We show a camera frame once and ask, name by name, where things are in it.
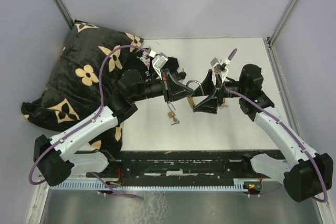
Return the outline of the large brass padlock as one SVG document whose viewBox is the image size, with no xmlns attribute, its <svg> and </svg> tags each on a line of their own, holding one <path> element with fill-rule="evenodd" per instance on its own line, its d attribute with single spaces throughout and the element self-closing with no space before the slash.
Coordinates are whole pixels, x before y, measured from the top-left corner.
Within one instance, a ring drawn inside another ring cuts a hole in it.
<svg viewBox="0 0 336 224">
<path fill-rule="evenodd" d="M 189 88 L 189 86 L 190 86 L 191 83 L 195 83 L 195 84 L 197 84 L 198 87 L 200 88 L 200 91 L 201 91 L 202 96 L 204 96 L 205 93 L 204 93 L 202 84 L 201 84 L 199 81 L 197 81 L 197 80 L 194 79 L 194 80 L 189 80 L 189 81 L 186 83 L 186 86 Z M 189 105 L 190 105 L 192 111 L 193 111 L 194 108 L 196 107 L 195 102 L 194 102 L 194 98 L 193 98 L 194 96 L 195 96 L 195 90 L 193 90 L 193 94 L 192 94 L 192 95 L 189 95 L 189 96 L 187 97 L 187 101 L 188 101 L 188 103 L 189 103 Z"/>
</svg>

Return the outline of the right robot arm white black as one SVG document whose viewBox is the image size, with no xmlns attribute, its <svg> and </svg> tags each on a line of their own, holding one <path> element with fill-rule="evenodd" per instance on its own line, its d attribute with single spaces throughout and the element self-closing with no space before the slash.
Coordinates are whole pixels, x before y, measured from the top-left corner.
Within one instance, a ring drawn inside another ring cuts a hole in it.
<svg viewBox="0 0 336 224">
<path fill-rule="evenodd" d="M 220 69 L 209 70 L 206 78 L 195 89 L 195 97 L 205 99 L 193 107 L 194 112 L 216 114 L 225 98 L 238 98 L 242 112 L 258 125 L 279 148 L 283 160 L 256 151 L 246 156 L 241 172 L 246 177 L 265 175 L 281 183 L 296 202 L 313 198 L 327 202 L 333 177 L 333 159 L 310 147 L 282 119 L 271 99 L 263 92 L 261 68 L 244 65 L 239 80 L 224 77 Z"/>
</svg>

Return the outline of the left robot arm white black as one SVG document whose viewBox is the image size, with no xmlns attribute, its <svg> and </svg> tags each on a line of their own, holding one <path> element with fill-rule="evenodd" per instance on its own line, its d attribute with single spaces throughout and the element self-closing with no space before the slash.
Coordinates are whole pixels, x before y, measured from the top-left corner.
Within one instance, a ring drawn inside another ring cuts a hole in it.
<svg viewBox="0 0 336 224">
<path fill-rule="evenodd" d="M 161 77 L 152 81 L 142 80 L 137 70 L 129 69 L 117 86 L 117 93 L 87 118 L 50 138 L 41 135 L 35 139 L 33 168 L 49 186 L 57 186 L 75 174 L 112 176 L 116 171 L 112 155 L 95 150 L 89 142 L 131 117 L 138 109 L 135 102 L 163 96 L 166 103 L 171 103 L 194 95 L 194 90 L 175 79 L 169 69 L 161 70 Z"/>
</svg>

